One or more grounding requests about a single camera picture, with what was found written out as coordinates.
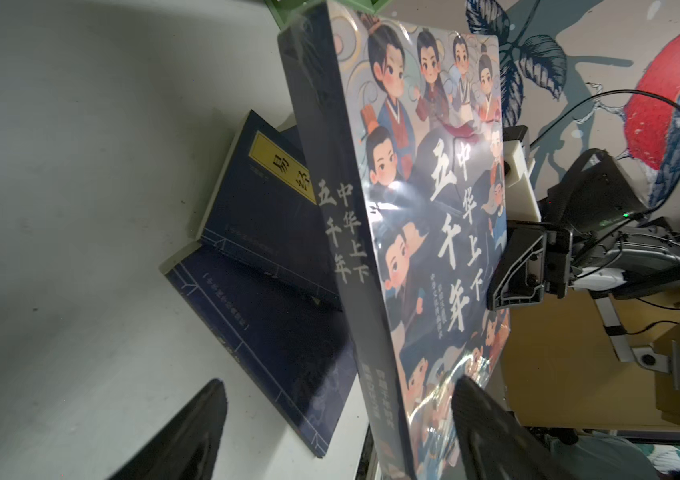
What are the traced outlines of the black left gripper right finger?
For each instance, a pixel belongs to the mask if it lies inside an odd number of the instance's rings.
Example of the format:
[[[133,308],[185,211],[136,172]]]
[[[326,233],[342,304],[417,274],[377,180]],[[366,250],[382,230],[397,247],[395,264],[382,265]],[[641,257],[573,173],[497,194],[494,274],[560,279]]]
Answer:
[[[550,452],[467,376],[455,384],[452,412],[469,479],[562,477]]]

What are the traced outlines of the blue book yellow label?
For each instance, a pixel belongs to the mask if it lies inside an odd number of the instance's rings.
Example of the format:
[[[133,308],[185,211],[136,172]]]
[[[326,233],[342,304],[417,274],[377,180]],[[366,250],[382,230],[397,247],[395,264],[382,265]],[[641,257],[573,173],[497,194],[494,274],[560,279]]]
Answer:
[[[235,134],[196,240],[342,307],[322,213],[300,148],[251,110]]]

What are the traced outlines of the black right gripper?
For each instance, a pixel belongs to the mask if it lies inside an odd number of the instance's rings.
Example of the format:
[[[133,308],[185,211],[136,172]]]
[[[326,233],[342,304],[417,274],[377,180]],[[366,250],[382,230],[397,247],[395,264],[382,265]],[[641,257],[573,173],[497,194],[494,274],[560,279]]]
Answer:
[[[563,226],[511,221],[507,244],[491,278],[491,311],[540,304],[548,294],[567,296],[573,282],[573,232]]]

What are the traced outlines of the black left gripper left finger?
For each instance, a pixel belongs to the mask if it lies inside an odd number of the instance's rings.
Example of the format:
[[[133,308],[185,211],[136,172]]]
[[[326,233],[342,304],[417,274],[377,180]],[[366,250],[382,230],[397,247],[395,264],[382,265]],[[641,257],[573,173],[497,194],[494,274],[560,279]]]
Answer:
[[[111,477],[210,479],[227,413],[224,383],[213,379]]]

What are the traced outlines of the colourful illustrated thick book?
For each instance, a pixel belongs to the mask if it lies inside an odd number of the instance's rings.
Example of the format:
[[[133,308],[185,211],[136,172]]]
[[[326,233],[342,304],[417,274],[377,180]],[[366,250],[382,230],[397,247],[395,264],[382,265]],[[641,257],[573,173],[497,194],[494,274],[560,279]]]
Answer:
[[[499,47],[313,1],[278,37],[332,272],[386,479],[462,479],[451,401],[485,385],[510,332],[486,306],[507,243]]]

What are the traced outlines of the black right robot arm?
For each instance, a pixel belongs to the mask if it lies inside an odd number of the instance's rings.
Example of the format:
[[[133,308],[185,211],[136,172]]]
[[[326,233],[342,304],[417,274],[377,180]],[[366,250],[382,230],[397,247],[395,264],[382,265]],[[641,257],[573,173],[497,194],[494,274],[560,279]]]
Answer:
[[[653,219],[607,151],[583,153],[545,198],[507,201],[508,243],[489,284],[491,310],[569,290],[631,300],[680,288],[680,233]]]

